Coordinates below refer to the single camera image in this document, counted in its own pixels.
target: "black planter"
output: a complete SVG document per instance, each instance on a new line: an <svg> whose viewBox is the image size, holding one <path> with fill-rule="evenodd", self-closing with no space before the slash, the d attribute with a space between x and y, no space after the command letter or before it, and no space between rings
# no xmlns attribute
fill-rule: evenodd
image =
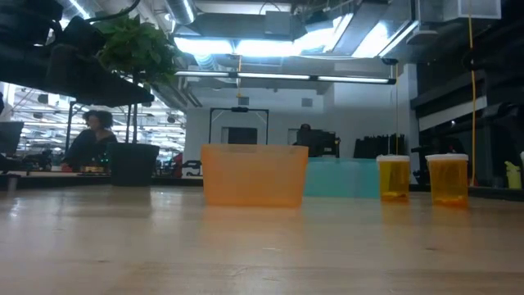
<svg viewBox="0 0 524 295"><path fill-rule="evenodd" d="M144 187L151 185L160 147L140 143L112 143L107 146L111 184Z"/></svg>

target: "light blue plastic bin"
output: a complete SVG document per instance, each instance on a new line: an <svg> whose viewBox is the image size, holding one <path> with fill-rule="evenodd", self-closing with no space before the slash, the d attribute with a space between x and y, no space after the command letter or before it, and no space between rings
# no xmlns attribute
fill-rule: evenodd
<svg viewBox="0 0 524 295"><path fill-rule="evenodd" d="M310 158L304 195L379 198L377 162L369 159Z"/></svg>

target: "yellow cup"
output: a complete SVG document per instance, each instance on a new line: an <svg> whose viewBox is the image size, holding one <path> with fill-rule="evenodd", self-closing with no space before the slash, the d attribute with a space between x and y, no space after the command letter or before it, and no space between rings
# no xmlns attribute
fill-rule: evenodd
<svg viewBox="0 0 524 295"><path fill-rule="evenodd" d="M378 156L380 198L385 202L409 200L409 157Z"/></svg>
<svg viewBox="0 0 524 295"><path fill-rule="evenodd" d="M468 206L468 155L426 156L433 205Z"/></svg>

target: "desk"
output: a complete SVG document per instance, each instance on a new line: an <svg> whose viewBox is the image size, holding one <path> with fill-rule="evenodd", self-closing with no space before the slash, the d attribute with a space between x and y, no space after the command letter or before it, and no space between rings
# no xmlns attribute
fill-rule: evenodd
<svg viewBox="0 0 524 295"><path fill-rule="evenodd" d="M524 203L469 211L306 198L205 207L202 188L0 197L2 294L523 294Z"/></svg>

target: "woman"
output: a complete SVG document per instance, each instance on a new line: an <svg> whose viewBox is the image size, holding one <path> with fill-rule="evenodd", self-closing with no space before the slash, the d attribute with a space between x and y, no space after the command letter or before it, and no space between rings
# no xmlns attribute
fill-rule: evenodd
<svg viewBox="0 0 524 295"><path fill-rule="evenodd" d="M111 132L113 115L108 111L88 111L83 115L89 129L82 131L71 144L62 161L62 169L77 171L103 159L108 143L116 143L116 136Z"/></svg>

